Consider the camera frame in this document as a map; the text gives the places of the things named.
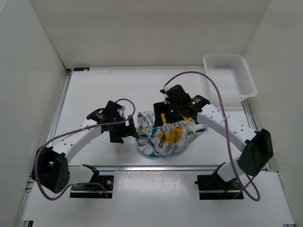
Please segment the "colourful printed shorts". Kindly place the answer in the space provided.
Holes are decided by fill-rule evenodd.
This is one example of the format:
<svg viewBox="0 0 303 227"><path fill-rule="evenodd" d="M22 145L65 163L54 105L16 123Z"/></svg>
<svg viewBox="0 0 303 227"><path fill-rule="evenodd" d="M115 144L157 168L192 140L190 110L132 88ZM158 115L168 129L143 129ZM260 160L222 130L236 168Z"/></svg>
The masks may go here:
<svg viewBox="0 0 303 227"><path fill-rule="evenodd" d="M163 125L156 126L154 111L139 112L137 119L138 149L150 157L169 157L181 153L207 130L205 125L191 118L168 123L162 116Z"/></svg>

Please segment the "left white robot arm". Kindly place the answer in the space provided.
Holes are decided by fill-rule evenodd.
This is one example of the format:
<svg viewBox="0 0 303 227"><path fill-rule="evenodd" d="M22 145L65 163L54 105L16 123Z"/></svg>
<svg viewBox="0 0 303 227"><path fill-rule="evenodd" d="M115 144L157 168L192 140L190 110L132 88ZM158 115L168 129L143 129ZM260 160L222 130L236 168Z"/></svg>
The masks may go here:
<svg viewBox="0 0 303 227"><path fill-rule="evenodd" d="M44 189L61 197L69 187L77 185L106 192L95 167L69 164L86 145L106 131L111 143L123 143L126 137L137 138L133 114L125 116L124 111L124 106L117 101L108 101L104 108L89 113L79 128L54 137L37 150L31 177L45 198L56 199L49 197Z"/></svg>

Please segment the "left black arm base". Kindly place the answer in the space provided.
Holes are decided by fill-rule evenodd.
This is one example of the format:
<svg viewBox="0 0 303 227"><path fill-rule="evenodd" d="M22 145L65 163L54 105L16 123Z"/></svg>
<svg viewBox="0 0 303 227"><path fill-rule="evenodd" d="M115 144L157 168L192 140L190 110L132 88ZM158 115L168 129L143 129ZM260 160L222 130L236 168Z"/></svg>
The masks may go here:
<svg viewBox="0 0 303 227"><path fill-rule="evenodd" d="M98 184L72 186L70 198L111 199L113 197L114 175L99 175L93 182Z"/></svg>

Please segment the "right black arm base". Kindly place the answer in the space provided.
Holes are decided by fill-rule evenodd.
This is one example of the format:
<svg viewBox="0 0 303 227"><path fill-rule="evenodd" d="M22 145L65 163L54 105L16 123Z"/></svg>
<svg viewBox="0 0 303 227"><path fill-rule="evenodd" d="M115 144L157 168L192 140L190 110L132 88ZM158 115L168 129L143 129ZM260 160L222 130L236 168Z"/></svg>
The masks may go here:
<svg viewBox="0 0 303 227"><path fill-rule="evenodd" d="M236 178L229 182L220 182L212 175L198 175L195 184L198 186L200 200L243 200L244 196Z"/></svg>

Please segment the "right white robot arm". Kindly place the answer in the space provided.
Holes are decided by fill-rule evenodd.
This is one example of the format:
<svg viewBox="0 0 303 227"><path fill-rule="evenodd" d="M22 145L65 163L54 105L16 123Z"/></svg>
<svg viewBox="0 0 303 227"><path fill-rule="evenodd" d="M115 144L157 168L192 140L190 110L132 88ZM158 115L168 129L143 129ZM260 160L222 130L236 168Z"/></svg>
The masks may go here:
<svg viewBox="0 0 303 227"><path fill-rule="evenodd" d="M163 102L153 105L156 125L175 123L185 118L206 125L233 144L241 155L221 164L213 173L213 185L225 188L236 175L257 176L273 157L271 134L265 129L256 131L227 118L206 98L196 95L193 98L181 85L160 90L165 95Z"/></svg>

